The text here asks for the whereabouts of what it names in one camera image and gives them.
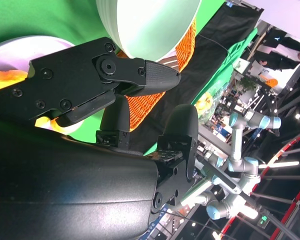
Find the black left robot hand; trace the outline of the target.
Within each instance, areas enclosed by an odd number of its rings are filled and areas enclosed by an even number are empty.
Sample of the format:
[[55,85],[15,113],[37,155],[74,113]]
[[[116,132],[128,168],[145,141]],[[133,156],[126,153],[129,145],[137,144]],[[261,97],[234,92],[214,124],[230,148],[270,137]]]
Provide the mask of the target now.
[[197,110],[178,105],[158,149],[129,149],[127,97],[180,73],[120,58],[107,37],[32,59],[0,89],[0,240],[135,240],[194,183]]

